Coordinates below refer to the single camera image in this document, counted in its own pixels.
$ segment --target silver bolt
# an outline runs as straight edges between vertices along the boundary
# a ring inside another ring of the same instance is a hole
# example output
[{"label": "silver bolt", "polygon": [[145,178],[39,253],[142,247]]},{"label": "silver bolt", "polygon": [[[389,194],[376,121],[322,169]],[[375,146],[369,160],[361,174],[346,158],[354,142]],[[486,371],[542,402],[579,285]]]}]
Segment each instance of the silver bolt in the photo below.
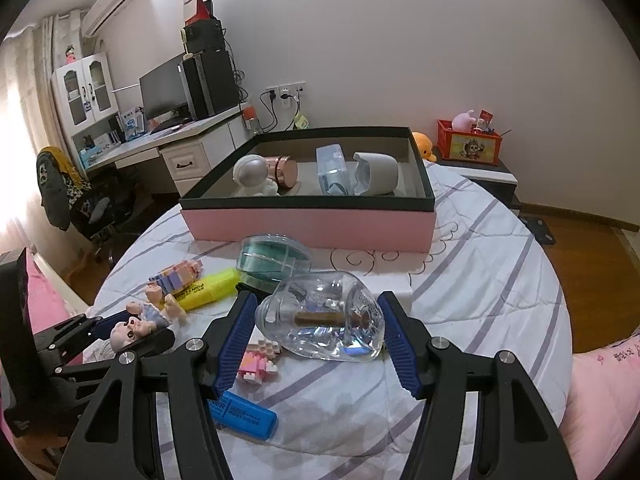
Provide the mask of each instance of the silver bolt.
[{"label": "silver bolt", "polygon": [[498,359],[500,359],[500,361],[502,361],[506,365],[511,365],[516,362],[516,356],[508,350],[503,350],[502,352],[500,352],[498,354]]},{"label": "silver bolt", "polygon": [[189,352],[196,352],[200,350],[203,346],[204,346],[204,341],[196,337],[193,339],[189,339],[186,345],[187,350]]},{"label": "silver bolt", "polygon": [[123,365],[128,365],[135,361],[136,355],[133,352],[124,352],[124,354],[120,354],[118,357],[118,361]]},{"label": "silver bolt", "polygon": [[438,350],[449,348],[449,345],[449,340],[446,337],[440,337],[439,335],[437,335],[436,337],[431,338],[431,346],[437,348]]}]

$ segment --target striped tablecloth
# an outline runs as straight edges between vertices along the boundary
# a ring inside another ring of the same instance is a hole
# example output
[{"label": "striped tablecloth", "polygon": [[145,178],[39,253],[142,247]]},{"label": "striped tablecloth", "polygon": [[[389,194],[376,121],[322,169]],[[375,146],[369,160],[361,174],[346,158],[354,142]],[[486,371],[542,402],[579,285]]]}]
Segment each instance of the striped tablecloth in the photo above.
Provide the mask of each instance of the striped tablecloth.
[{"label": "striped tablecloth", "polygon": [[[559,424],[569,391],[572,342],[564,295],[549,260],[495,198],[446,168],[426,165],[438,216],[430,254],[314,250],[314,268],[407,280],[412,316],[432,335],[486,356],[511,349]],[[165,266],[200,258],[205,273],[219,272],[234,265],[238,251],[236,243],[194,240],[176,206],[124,254],[88,315],[114,314],[129,300],[143,300],[145,280]],[[175,328],[176,344],[201,335],[232,303],[228,298],[190,312],[187,324]],[[89,348],[85,358],[91,355]],[[276,433],[266,443],[219,431],[236,480],[399,478],[423,404],[402,389],[388,355],[352,364],[286,353],[277,365],[276,380],[261,387],[237,381],[233,387],[278,414]],[[177,479],[168,401],[161,396],[158,403],[165,475]],[[468,394],[454,475],[459,480],[468,477],[476,405],[476,395]]]}]

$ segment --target red toy crate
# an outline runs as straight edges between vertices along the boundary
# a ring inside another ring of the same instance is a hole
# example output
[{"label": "red toy crate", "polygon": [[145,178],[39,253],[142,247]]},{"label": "red toy crate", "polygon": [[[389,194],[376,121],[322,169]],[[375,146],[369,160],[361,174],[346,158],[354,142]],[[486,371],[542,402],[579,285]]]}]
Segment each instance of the red toy crate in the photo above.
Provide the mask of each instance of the red toy crate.
[{"label": "red toy crate", "polygon": [[502,137],[452,129],[451,121],[438,121],[438,147],[445,160],[470,160],[497,166]]}]

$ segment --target air conditioner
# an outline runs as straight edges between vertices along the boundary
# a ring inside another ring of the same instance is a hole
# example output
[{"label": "air conditioner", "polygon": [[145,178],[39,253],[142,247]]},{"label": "air conditioner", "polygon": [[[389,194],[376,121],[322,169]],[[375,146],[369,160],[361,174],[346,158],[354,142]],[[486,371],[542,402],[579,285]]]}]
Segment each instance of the air conditioner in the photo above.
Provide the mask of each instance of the air conditioner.
[{"label": "air conditioner", "polygon": [[82,20],[82,35],[96,36],[111,16],[120,12],[131,0],[98,0]]}]

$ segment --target orange plush toy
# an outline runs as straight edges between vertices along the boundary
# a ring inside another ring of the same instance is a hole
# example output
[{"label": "orange plush toy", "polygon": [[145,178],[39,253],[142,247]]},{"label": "orange plush toy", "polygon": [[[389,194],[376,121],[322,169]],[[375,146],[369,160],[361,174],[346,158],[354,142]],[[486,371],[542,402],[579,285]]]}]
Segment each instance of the orange plush toy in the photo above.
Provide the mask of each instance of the orange plush toy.
[{"label": "orange plush toy", "polygon": [[425,134],[414,132],[414,140],[424,160],[428,160],[429,162],[436,162],[436,160],[438,160],[436,156],[431,153],[433,151],[433,143],[429,137]]}]

